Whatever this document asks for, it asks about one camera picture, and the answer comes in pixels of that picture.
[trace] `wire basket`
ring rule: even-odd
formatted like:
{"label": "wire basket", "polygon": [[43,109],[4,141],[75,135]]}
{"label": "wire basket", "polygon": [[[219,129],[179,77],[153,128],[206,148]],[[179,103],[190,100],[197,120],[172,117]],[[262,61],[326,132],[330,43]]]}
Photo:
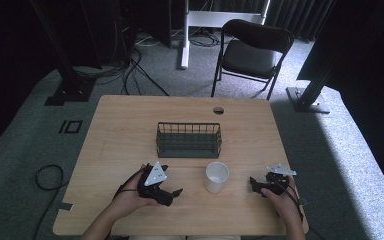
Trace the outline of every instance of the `wire basket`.
{"label": "wire basket", "polygon": [[158,123],[159,158],[218,158],[221,142],[219,123]]}

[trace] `black wall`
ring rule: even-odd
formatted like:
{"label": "black wall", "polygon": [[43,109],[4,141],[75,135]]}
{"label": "black wall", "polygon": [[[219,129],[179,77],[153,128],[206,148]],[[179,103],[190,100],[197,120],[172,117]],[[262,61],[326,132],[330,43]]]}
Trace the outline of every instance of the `black wall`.
{"label": "black wall", "polygon": [[384,1],[337,1],[298,79],[326,68],[384,173]]}
{"label": "black wall", "polygon": [[[100,68],[111,59],[114,29],[121,26],[114,25],[116,1],[36,1],[55,27],[70,64]],[[122,54],[119,46],[115,58]],[[56,68],[49,38],[31,2],[0,0],[0,135],[36,83]]]}

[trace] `white cup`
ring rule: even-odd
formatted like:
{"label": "white cup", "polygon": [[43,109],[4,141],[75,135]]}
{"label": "white cup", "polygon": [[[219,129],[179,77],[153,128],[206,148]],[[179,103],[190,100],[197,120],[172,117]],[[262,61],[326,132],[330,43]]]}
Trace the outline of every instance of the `white cup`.
{"label": "white cup", "polygon": [[212,193],[218,193],[224,187],[229,177],[229,169],[224,163],[212,162],[205,170],[205,188]]}

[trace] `human hand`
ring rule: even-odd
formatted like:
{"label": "human hand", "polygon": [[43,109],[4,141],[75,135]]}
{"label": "human hand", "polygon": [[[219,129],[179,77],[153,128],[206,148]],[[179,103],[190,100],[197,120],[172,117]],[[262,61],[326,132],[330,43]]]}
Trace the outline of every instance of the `human hand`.
{"label": "human hand", "polygon": [[[287,178],[290,187],[287,187],[286,191],[288,191],[288,193],[297,201],[298,196],[296,196],[296,192],[292,190],[295,189],[295,182],[292,177],[287,176]],[[262,188],[261,192],[272,202],[286,226],[301,225],[301,217],[297,210],[296,202],[291,199],[288,193],[283,192],[281,195],[276,195],[267,188]]]}
{"label": "human hand", "polygon": [[108,205],[107,209],[111,218],[118,220],[122,217],[128,216],[137,209],[149,205],[158,204],[157,201],[151,198],[141,198],[137,192],[137,185],[143,173],[136,175],[130,182],[128,182],[123,191],[120,192],[113,201]]}

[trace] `black controller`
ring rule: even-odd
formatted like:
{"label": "black controller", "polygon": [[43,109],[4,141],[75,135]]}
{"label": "black controller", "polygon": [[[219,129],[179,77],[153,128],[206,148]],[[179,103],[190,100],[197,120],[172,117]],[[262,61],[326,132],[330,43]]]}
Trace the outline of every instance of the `black controller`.
{"label": "black controller", "polygon": [[266,183],[257,182],[254,178],[250,177],[249,182],[252,186],[252,191],[261,194],[266,197],[262,192],[262,188],[267,188],[276,195],[281,195],[285,189],[289,186],[289,179],[283,174],[269,172],[266,175]]}
{"label": "black controller", "polygon": [[[167,168],[168,168],[167,165],[163,165],[161,167],[162,167],[163,171],[167,170]],[[169,192],[162,190],[159,187],[162,182],[159,182],[159,183],[156,183],[153,185],[149,185],[149,186],[145,186],[145,181],[148,178],[151,170],[152,170],[152,166],[148,164],[145,167],[145,170],[144,170],[144,172],[143,172],[143,174],[139,180],[139,183],[138,183],[139,196],[143,197],[143,198],[153,198],[159,204],[165,205],[168,207],[173,202],[173,198],[176,198],[180,195],[180,193],[183,191],[183,188],[176,190],[172,193],[169,193]]]}

